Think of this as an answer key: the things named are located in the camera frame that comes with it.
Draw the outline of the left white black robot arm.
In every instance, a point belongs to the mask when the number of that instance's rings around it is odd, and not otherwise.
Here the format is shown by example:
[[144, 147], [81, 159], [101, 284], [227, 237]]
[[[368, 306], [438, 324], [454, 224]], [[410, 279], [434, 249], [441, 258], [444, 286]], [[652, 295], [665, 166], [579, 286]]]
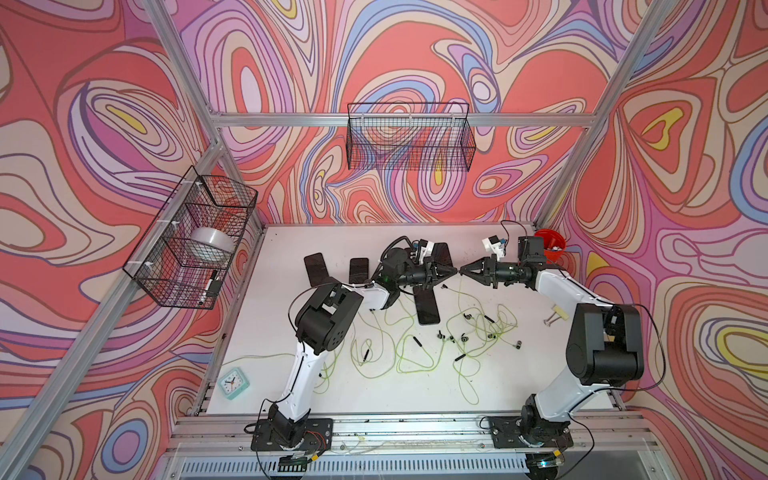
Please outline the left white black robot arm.
[[285, 450], [316, 438], [308, 426], [315, 383], [358, 312], [384, 311], [403, 294], [425, 305], [426, 295], [457, 273], [445, 242], [403, 235], [383, 250], [371, 277], [344, 283], [327, 276], [315, 285], [292, 321], [297, 348], [289, 380], [278, 399], [265, 401], [267, 416], [258, 422], [254, 437]]

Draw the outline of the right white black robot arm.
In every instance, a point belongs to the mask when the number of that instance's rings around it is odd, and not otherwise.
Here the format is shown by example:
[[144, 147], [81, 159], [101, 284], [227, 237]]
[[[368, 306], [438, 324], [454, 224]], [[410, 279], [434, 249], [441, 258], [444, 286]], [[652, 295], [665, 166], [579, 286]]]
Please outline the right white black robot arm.
[[487, 418], [497, 449], [565, 449], [573, 445], [572, 415], [591, 398], [644, 374], [642, 318], [636, 307], [599, 297], [545, 254], [544, 239], [518, 239], [518, 260], [497, 254], [464, 265], [459, 273], [484, 286], [522, 284], [549, 298], [570, 319], [566, 367], [543, 390], [528, 397], [517, 416]]

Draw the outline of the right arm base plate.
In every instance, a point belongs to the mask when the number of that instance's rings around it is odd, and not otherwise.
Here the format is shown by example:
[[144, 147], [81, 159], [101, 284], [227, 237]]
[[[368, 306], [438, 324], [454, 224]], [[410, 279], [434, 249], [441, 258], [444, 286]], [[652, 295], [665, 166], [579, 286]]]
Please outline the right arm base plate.
[[569, 422], [526, 420], [522, 416], [489, 416], [488, 430], [496, 449], [559, 449], [574, 445]]

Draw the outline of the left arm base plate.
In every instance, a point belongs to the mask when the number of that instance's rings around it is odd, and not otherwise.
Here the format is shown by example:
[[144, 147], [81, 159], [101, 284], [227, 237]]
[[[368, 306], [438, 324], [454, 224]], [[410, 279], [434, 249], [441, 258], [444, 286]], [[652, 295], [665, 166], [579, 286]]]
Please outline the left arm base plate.
[[332, 418], [258, 420], [252, 433], [250, 449], [254, 452], [323, 453], [332, 446]]

